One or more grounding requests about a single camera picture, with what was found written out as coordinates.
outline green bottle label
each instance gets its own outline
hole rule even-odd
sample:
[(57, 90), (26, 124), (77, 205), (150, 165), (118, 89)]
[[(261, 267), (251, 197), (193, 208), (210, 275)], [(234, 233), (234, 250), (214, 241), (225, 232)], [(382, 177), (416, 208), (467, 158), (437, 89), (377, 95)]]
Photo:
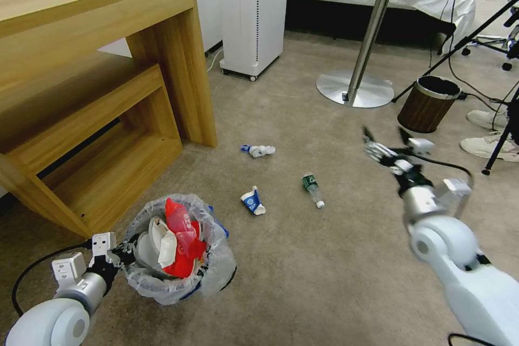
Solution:
[(310, 185), (317, 185), (317, 181), (315, 181), (314, 175), (308, 175), (303, 177), (303, 186), (305, 189), (308, 189)]

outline round metal table base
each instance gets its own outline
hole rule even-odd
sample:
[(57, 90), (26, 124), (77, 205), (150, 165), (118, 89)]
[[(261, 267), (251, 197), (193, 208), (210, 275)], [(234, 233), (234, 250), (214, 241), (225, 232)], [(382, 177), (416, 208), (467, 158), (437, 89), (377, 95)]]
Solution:
[(392, 83), (364, 74), (353, 105), (342, 100), (342, 94), (348, 92), (352, 71), (334, 70), (321, 74), (316, 86), (324, 97), (343, 105), (358, 108), (374, 108), (388, 104), (395, 95)]

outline plastic water bottle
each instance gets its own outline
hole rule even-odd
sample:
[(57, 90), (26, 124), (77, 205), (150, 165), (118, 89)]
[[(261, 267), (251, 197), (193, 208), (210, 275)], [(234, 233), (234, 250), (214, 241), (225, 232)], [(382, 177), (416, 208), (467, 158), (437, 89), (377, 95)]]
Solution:
[(307, 172), (303, 176), (303, 186), (308, 191), (308, 193), (312, 196), (312, 200), (314, 201), (317, 208), (324, 207), (324, 201), (321, 200), (321, 194), (319, 192), (319, 185), (317, 181), (315, 181), (315, 177), (311, 172)]

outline tripod leg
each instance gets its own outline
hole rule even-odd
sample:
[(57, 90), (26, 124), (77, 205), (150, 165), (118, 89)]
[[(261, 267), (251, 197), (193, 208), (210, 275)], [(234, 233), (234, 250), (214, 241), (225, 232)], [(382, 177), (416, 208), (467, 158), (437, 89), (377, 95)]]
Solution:
[[(505, 6), (503, 6), (498, 12), (496, 12), (495, 14), (493, 14), (491, 17), (489, 17), (487, 19), (486, 22), (484, 22), (482, 25), (480, 25), (477, 29), (475, 29), (472, 34), (464, 37), (463, 39), (461, 39), (458, 43), (456, 43), (456, 45), (453, 47), (453, 49), (451, 51), (449, 51), (447, 54), (445, 54), (438, 62), (436, 62), (432, 68), (430, 68), (428, 71), (426, 71), (424, 74), (422, 74), (422, 77), (424, 76), (427, 76), (429, 74), (431, 74), (433, 72), (433, 70), (435, 70), (438, 66), (440, 66), (443, 62), (445, 62), (446, 60), (448, 60), (455, 52), (457, 52), (459, 49), (461, 49), (462, 47), (464, 47), (467, 43), (469, 42), (472, 42), (472, 40), (481, 32), (483, 31), (485, 28), (488, 27), (489, 24), (493, 23), (497, 18), (499, 18), (502, 14), (504, 14), (506, 11), (508, 11), (510, 8), (512, 8), (512, 6), (517, 3), (517, 1), (519, 0), (510, 0)], [(412, 86), (409, 86), (407, 87), (406, 90), (404, 90), (401, 94), (399, 94), (398, 96), (396, 96), (395, 98), (393, 98), (393, 100), (391, 100), (393, 103), (396, 103), (398, 101), (399, 98), (401, 98), (403, 95), (405, 95), (410, 89), (412, 88)]]
[(501, 148), (503, 147), (505, 141), (508, 138), (508, 135), (510, 135), (510, 122), (508, 122), (507, 126), (504, 128), (503, 134), (501, 135), (501, 138), (499, 138), (499, 141), (497, 142), (496, 148), (494, 149), (494, 152), (490, 156), (490, 159), (487, 162), (487, 166), (485, 166), (485, 169), (481, 171), (485, 176), (490, 175), (490, 171), (492, 167), (494, 166), (494, 163), (496, 162), (497, 156), (499, 155)]

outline person's foot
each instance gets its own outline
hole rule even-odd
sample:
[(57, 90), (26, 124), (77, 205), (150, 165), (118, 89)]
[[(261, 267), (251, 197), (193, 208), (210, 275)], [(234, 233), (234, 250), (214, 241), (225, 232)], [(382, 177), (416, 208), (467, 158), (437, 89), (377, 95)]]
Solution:
[[(475, 156), (490, 158), (501, 134), (502, 132), (482, 138), (467, 138), (460, 142), (460, 147)], [(497, 158), (508, 162), (519, 162), (519, 146), (512, 140), (504, 141)]]
[(492, 121), (494, 121), (494, 129), (495, 130), (503, 130), (508, 124), (507, 112), (503, 111), (496, 115), (494, 119), (495, 112), (485, 112), (480, 110), (474, 110), (467, 114), (467, 120), (470, 123), (474, 123), (480, 127), (491, 130), (492, 129)]

